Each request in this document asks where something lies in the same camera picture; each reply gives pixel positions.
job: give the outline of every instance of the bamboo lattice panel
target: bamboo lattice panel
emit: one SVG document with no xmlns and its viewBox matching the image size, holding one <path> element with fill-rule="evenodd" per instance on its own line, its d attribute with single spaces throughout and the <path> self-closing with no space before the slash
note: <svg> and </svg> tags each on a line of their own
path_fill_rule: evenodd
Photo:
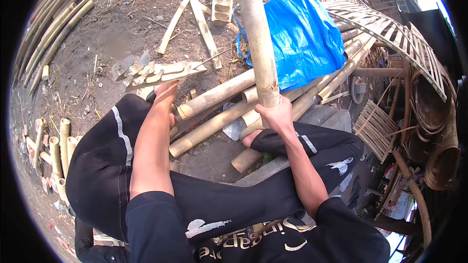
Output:
<svg viewBox="0 0 468 263">
<path fill-rule="evenodd" d="M 367 101 L 366 106 L 354 123 L 353 131 L 357 132 L 364 124 L 365 126 L 359 132 L 358 136 L 374 152 L 380 160 L 380 163 L 383 164 L 387 155 L 392 150 L 393 143 L 397 136 L 397 134 L 392 136 L 387 135 L 396 132 L 398 125 L 371 100 Z"/>
<path fill-rule="evenodd" d="M 323 4 L 330 16 L 335 19 L 337 26 L 342 23 L 350 25 L 386 43 L 388 47 L 407 59 L 427 79 L 444 102 L 447 100 L 442 80 L 444 69 L 433 49 L 413 25 L 410 30 L 386 15 L 354 2 L 335 1 Z M 369 23 L 377 23 L 382 19 L 391 21 L 391 24 L 383 31 L 379 29 L 381 27 L 379 25 L 374 28 L 369 26 Z"/>
</svg>

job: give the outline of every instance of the hand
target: hand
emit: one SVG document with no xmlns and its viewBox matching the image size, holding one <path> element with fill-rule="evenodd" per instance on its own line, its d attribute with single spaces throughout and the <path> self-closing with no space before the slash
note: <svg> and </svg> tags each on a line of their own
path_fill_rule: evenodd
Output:
<svg viewBox="0 0 468 263">
<path fill-rule="evenodd" d="M 281 101 L 276 108 L 265 108 L 260 104 L 255 106 L 255 111 L 264 118 L 268 125 L 279 135 L 294 133 L 293 107 L 285 96 L 279 96 Z"/>
<path fill-rule="evenodd" d="M 177 96 L 177 84 L 179 81 L 155 85 L 154 91 L 156 94 L 153 106 L 161 105 L 169 109 Z"/>
</svg>

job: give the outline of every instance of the black pants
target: black pants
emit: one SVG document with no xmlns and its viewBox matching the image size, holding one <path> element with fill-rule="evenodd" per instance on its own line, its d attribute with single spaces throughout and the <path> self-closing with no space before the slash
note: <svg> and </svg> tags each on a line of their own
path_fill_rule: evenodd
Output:
<svg viewBox="0 0 468 263">
<path fill-rule="evenodd" d="M 139 96 L 125 95 L 79 142 L 68 169 L 67 196 L 76 215 L 92 227 L 125 242 L 133 148 L 150 108 L 151 105 Z M 294 126 L 330 193 L 351 172 L 362 155 L 363 143 L 344 131 L 303 123 Z M 270 129 L 260 133 L 251 147 L 285 155 L 281 138 Z M 173 171 L 170 175 L 183 225 L 195 219 L 202 219 L 206 224 L 231 220 L 225 226 L 191 238 L 193 243 L 303 210 L 290 168 L 246 188 Z"/>
</svg>

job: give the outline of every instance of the black t-shirt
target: black t-shirt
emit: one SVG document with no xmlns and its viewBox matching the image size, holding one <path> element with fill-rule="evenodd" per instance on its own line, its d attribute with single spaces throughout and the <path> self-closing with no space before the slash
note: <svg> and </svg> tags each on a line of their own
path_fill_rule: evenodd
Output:
<svg viewBox="0 0 468 263">
<path fill-rule="evenodd" d="M 388 262 L 390 246 L 338 197 L 317 210 L 317 225 L 286 217 L 191 246 L 175 198 L 151 191 L 132 199 L 126 222 L 135 262 Z"/>
</svg>

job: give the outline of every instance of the blue plastic bag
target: blue plastic bag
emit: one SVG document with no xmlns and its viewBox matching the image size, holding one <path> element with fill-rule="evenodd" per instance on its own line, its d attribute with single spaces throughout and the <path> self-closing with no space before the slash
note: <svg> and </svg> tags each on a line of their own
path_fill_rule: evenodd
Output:
<svg viewBox="0 0 468 263">
<path fill-rule="evenodd" d="M 343 66 L 341 33 L 319 0 L 270 0 L 264 6 L 281 91 L 306 85 Z M 239 27 L 238 52 L 251 66 L 250 52 L 247 56 L 240 53 L 240 35 L 247 35 Z"/>
</svg>

